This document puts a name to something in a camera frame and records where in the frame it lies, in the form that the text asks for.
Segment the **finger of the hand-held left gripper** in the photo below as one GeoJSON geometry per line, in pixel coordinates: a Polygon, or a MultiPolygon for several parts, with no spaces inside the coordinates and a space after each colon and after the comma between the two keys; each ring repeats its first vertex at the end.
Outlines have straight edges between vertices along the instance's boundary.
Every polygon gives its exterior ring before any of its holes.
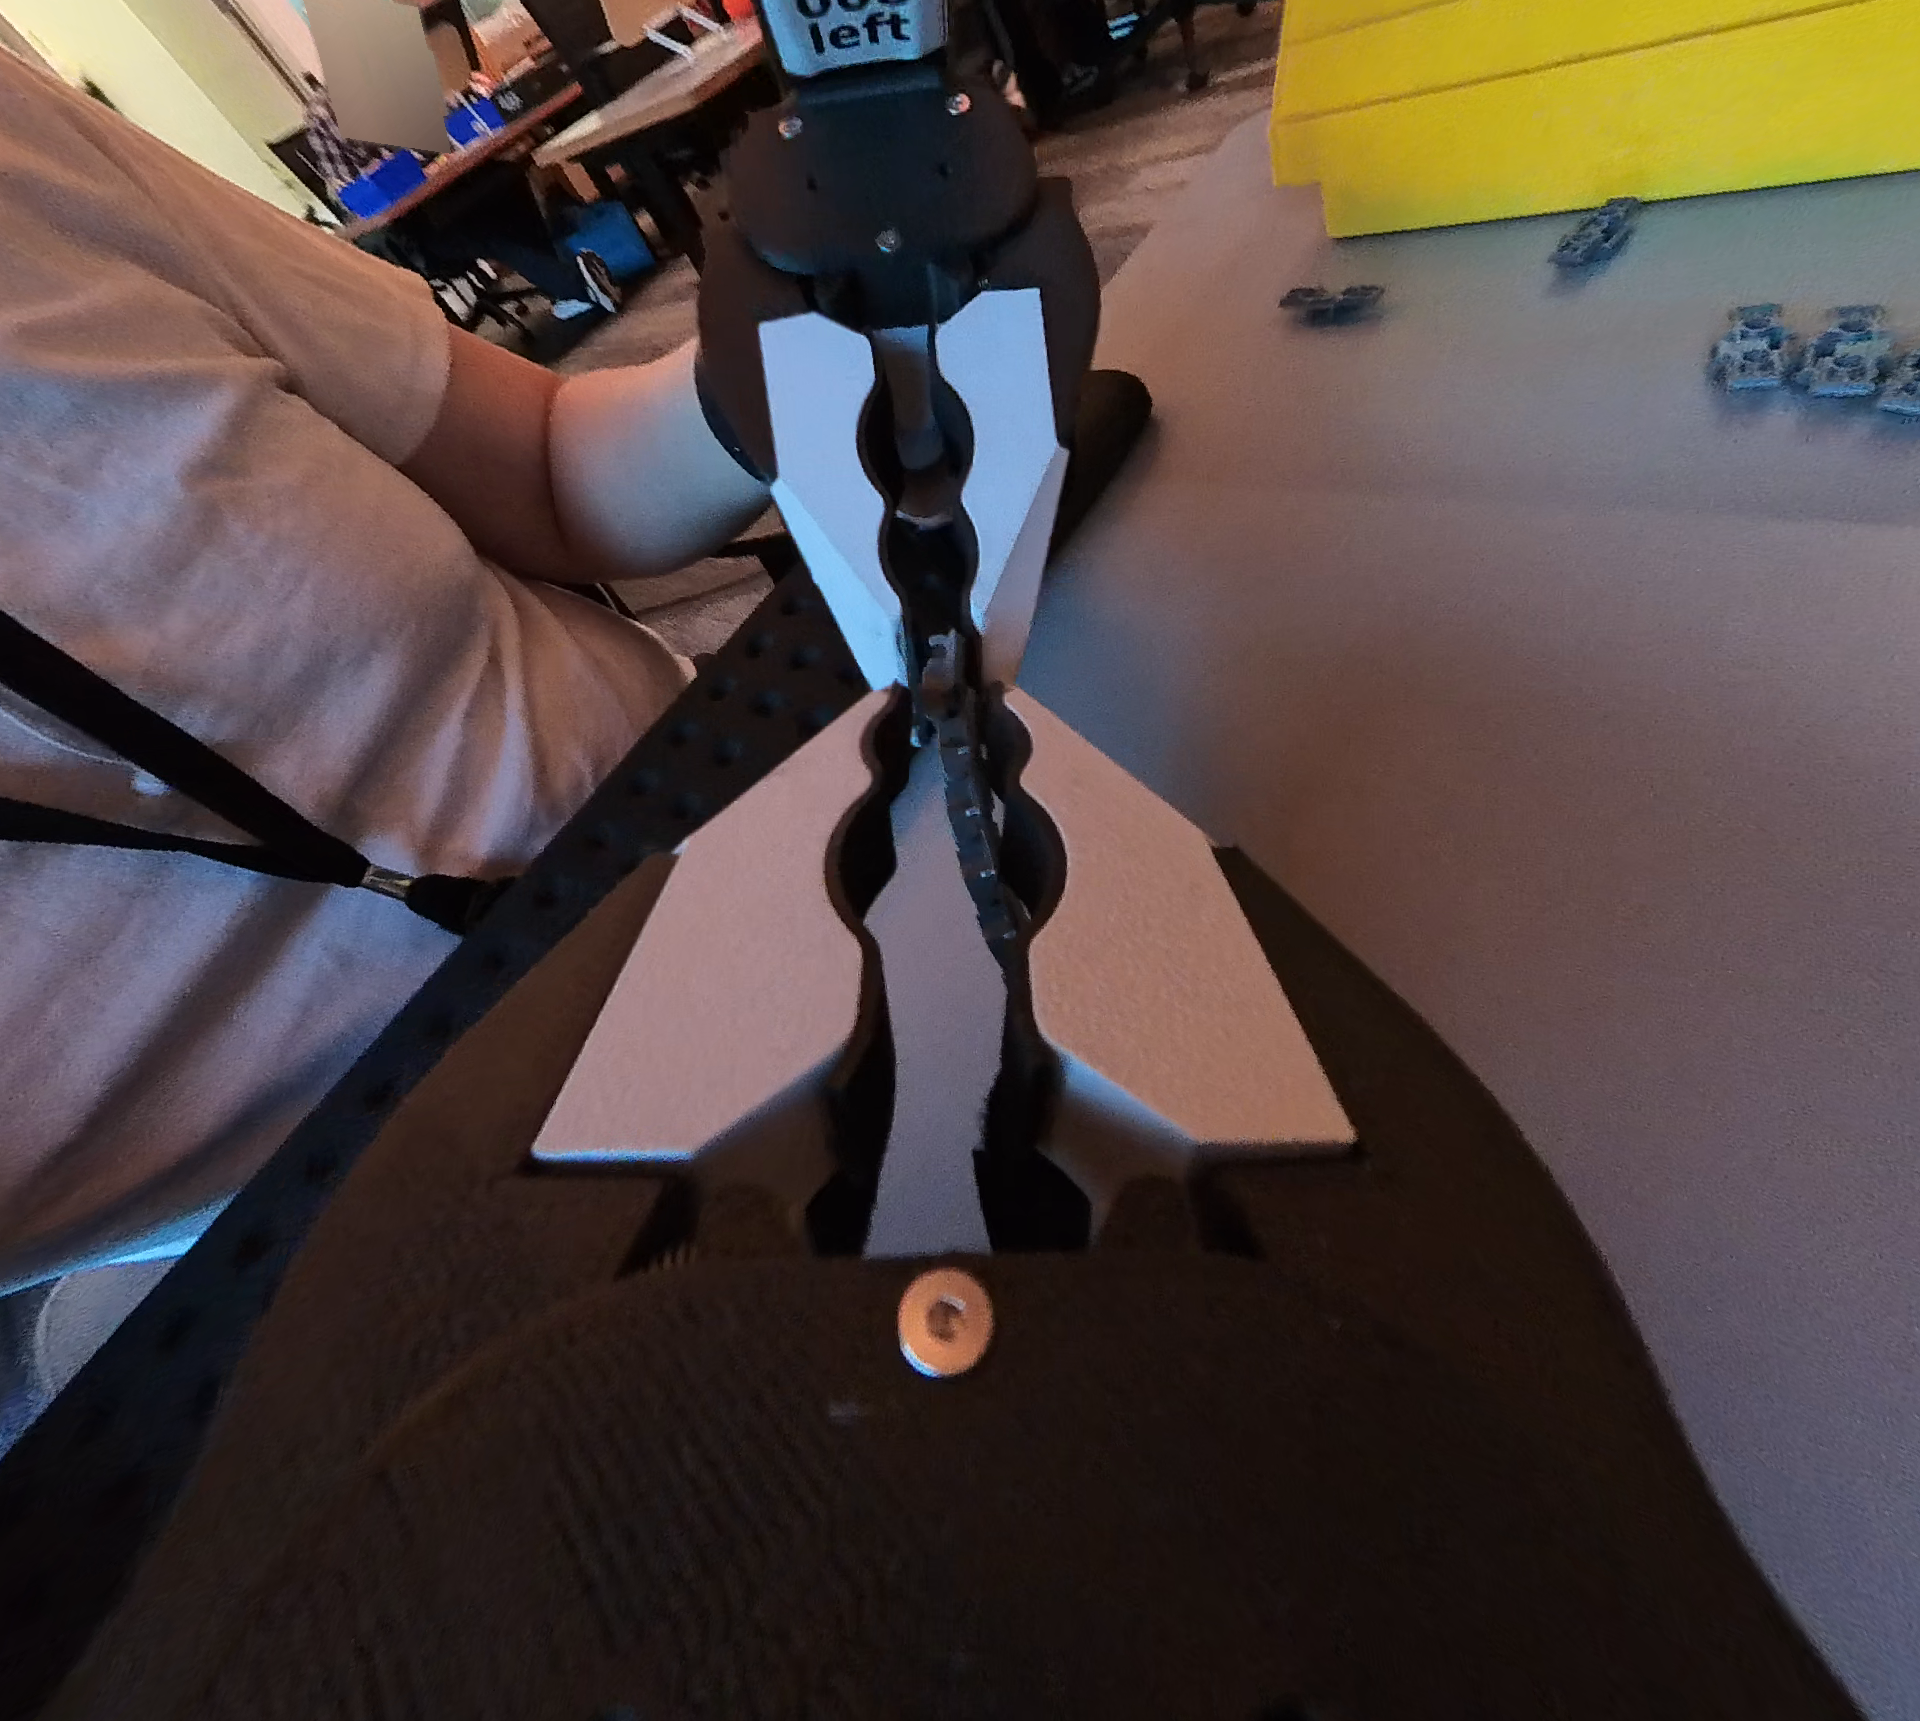
{"type": "Polygon", "coordinates": [[[880,376],[867,335],[821,314],[758,328],[775,503],[868,687],[909,684],[903,605],[882,565],[889,506],[858,455],[880,376]]]}
{"type": "Polygon", "coordinates": [[[977,548],[970,612],[986,682],[1019,679],[1068,469],[1043,299],[1036,289],[984,291],[933,339],[939,374],[973,426],[963,509],[977,548]]]}

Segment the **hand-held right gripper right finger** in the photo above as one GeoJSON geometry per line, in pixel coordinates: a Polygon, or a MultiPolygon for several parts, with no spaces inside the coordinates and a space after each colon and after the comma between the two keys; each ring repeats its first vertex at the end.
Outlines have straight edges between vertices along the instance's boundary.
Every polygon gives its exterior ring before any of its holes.
{"type": "Polygon", "coordinates": [[[1356,1130],[1209,836],[1025,691],[983,722],[1002,812],[996,1251],[1086,1247],[1136,1182],[1346,1155],[1356,1130]]]}

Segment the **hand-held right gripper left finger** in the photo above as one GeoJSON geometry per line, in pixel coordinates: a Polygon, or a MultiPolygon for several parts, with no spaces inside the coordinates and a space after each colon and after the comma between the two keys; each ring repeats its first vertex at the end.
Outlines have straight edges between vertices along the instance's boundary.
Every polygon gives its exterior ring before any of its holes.
{"type": "Polygon", "coordinates": [[[536,1163],[758,1189],[815,1251],[864,1249],[897,1098],[867,913],[909,722],[901,687],[868,692],[681,847],[536,1163]]]}

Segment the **single grey track link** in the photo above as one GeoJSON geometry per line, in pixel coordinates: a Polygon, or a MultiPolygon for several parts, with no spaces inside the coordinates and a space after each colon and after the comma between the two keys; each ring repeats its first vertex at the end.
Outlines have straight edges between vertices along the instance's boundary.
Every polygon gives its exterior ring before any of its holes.
{"type": "Polygon", "coordinates": [[[977,696],[980,671],[973,622],[966,616],[952,622],[916,620],[909,631],[918,713],[935,722],[963,716],[977,696]]]}

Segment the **person's left forearm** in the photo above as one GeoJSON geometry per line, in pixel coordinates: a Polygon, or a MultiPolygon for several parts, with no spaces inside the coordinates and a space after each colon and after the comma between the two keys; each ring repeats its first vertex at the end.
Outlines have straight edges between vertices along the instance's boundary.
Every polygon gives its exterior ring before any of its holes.
{"type": "Polygon", "coordinates": [[[696,342],[562,376],[454,332],[440,409],[401,470],[505,571],[586,585],[715,555],[768,489],[712,436],[696,342]]]}

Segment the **grey desk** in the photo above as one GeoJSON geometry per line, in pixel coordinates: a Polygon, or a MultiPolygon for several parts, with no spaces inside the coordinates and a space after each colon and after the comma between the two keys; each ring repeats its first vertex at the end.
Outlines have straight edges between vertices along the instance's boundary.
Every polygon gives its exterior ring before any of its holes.
{"type": "Polygon", "coordinates": [[[1708,384],[1730,308],[1916,339],[1916,176],[1332,242],[1267,120],[1101,357],[1159,428],[1026,684],[1244,847],[1557,1171],[1692,1446],[1916,1718],[1916,425],[1708,384]]]}

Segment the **black perforated chair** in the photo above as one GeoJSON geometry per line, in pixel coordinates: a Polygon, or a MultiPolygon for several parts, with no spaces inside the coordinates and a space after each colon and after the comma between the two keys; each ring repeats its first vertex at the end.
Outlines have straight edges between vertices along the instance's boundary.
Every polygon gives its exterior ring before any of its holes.
{"type": "Polygon", "coordinates": [[[603,898],[853,705],[849,643],[798,553],[784,557],[663,722],[4,1458],[4,1718],[36,1718],[74,1670],[172,1511],[296,1249],[437,1060],[603,898]]]}

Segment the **yellow plastic bin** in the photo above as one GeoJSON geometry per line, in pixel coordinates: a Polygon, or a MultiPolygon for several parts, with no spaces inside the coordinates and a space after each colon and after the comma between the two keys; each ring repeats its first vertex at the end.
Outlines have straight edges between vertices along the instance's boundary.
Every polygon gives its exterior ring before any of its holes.
{"type": "Polygon", "coordinates": [[[1358,236],[1913,172],[1919,0],[1285,0],[1272,180],[1358,236]]]}

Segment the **scattered loose track links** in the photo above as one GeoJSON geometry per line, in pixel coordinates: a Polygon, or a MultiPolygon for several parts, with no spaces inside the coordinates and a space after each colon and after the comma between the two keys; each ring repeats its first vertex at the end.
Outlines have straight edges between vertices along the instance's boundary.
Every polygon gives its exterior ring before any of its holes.
{"type": "Polygon", "coordinates": [[[1916,426],[1915,175],[1314,235],[1271,295],[1350,395],[1477,426],[1916,426]]]}

